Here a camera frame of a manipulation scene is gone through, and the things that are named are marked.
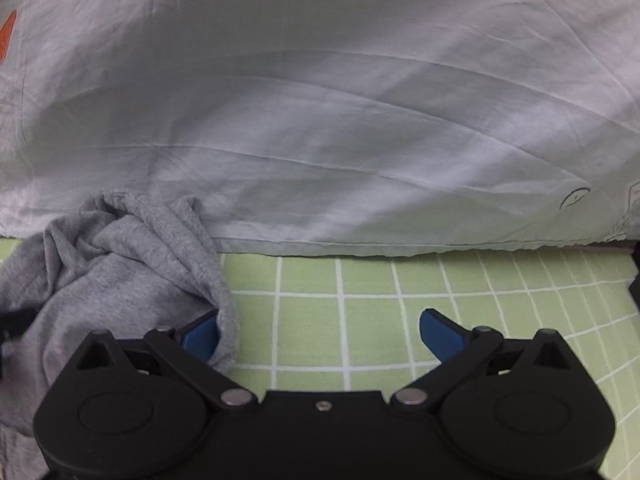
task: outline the drawing on fabric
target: drawing on fabric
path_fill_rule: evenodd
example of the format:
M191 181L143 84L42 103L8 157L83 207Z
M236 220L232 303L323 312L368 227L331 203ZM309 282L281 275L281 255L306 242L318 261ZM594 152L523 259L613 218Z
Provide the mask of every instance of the drawing on fabric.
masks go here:
M626 240L629 231L637 224L640 224L640 182L629 187L626 213L616 222L605 241Z
M4 61L4 56L6 56L6 53L9 50L9 40L11 39L11 33L14 30L16 16L17 11L14 10L9 14L4 25L0 28L0 63Z
M571 193L569 193L562 203L560 204L560 209L564 209L565 207L569 207L577 202L580 202L588 192L591 191L589 187L579 187L578 189L574 189Z

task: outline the black circular joint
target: black circular joint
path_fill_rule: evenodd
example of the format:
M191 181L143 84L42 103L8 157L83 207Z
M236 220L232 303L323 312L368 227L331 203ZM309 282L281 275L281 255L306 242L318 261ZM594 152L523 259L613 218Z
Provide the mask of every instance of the black circular joint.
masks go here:
M498 421L517 433L544 435L562 430L571 419L569 407L550 394L519 392L498 400Z
M440 421L463 458L504 478L570 478L596 469L615 421L595 386L527 370L462 384Z
M144 426L154 413L151 402L132 392L109 392L86 400L78 418L95 433L117 435Z
M184 384L105 368L54 384L36 412L33 433L55 470L128 480L183 459L206 421L202 398Z

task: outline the orange pattern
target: orange pattern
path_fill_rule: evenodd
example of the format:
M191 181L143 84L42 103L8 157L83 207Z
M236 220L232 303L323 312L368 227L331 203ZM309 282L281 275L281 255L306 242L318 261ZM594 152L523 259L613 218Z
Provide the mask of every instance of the orange pattern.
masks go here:
M17 12L14 10L4 22L2 28L0 28L0 63L4 61L6 51L9 49L9 40L11 39L11 32L14 30L15 17Z

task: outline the white bedsheet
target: white bedsheet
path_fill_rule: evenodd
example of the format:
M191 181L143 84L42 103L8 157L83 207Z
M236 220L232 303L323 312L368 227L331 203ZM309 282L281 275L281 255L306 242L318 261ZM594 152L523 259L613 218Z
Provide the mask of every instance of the white bedsheet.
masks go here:
M0 0L0 235L99 189L223 251L414 254L640 224L640 0Z

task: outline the black object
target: black object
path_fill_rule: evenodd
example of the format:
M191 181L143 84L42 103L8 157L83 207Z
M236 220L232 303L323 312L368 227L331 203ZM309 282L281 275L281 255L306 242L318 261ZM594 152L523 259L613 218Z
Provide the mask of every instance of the black object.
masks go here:
M640 243L636 244L636 248L634 249L631 257L636 264L636 268L640 270ZM636 303L636 307L640 308L640 274L636 276L631 285L629 285L629 293L631 297L634 299Z
M5 341L24 334L37 315L38 311L34 308L0 314L0 378L2 378L2 345Z
M380 392L258 402L172 332L91 333L34 418L47 478L602 478L614 417L558 332L505 340L434 310L420 328L447 359L388 404Z

